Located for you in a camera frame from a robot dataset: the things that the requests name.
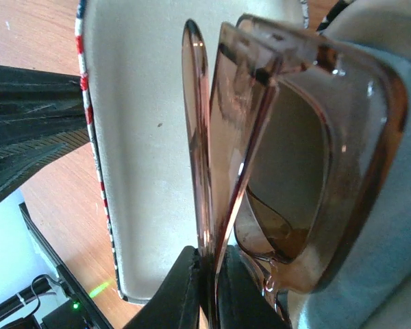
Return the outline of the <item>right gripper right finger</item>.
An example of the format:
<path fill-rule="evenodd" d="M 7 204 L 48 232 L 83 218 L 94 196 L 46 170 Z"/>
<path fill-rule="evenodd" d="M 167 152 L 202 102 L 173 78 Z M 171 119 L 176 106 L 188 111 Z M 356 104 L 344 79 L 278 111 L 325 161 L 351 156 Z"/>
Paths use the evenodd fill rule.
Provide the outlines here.
<path fill-rule="evenodd" d="M 226 250 L 217 290 L 220 328 L 289 328 L 261 296 L 238 250 Z"/>

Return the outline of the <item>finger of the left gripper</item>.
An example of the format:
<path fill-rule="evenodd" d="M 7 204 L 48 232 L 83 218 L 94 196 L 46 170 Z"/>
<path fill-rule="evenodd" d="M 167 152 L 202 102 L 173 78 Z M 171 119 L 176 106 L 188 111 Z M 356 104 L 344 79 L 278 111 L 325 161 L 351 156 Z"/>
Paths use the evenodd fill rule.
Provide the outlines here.
<path fill-rule="evenodd" d="M 66 143 L 54 143 L 0 159 L 0 202 L 68 150 Z"/>
<path fill-rule="evenodd" d="M 0 160 L 86 128 L 79 76 L 0 65 Z"/>

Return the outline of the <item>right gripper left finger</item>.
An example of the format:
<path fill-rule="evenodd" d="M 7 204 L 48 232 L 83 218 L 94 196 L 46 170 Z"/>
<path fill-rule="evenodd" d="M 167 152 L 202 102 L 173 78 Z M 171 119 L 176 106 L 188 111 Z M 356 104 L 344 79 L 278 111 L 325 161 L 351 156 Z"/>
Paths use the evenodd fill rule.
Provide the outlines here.
<path fill-rule="evenodd" d="M 186 246 L 160 288 L 126 325 L 129 329 L 199 327 L 199 255 Z"/>

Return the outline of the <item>american flag glasses case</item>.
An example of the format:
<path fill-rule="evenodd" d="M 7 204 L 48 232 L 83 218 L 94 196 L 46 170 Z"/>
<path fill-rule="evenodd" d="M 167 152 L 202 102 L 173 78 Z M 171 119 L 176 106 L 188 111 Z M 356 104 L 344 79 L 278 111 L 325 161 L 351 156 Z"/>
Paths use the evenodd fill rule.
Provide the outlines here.
<path fill-rule="evenodd" d="M 199 316 L 208 323 L 182 80 L 187 20 L 201 31 L 210 70 L 221 25 L 245 14 L 411 60 L 411 1 L 337 1 L 315 32 L 306 30 L 307 8 L 306 1 L 79 2 L 84 108 L 122 300 L 144 307 L 192 246 Z"/>

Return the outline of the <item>brown sunglasses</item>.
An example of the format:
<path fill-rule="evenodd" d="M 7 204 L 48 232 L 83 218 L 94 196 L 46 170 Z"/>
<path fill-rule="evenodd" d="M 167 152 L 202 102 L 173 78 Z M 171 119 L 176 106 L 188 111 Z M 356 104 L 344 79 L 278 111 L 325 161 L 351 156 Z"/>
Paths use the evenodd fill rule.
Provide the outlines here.
<path fill-rule="evenodd" d="M 249 306 L 291 327 L 280 293 L 321 291 L 386 181 L 408 113 L 400 76 L 341 42 L 245 14 L 221 25 L 208 68 L 198 25 L 182 80 L 208 324 Z"/>

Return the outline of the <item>light blue square mat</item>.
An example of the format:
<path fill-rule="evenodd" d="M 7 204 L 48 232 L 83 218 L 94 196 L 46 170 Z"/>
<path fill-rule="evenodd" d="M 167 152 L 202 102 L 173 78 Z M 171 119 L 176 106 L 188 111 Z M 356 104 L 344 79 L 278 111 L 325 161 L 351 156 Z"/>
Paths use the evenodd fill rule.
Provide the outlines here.
<path fill-rule="evenodd" d="M 411 60 L 367 47 L 408 89 L 403 138 L 370 216 L 331 283 L 292 293 L 296 328 L 411 328 Z"/>

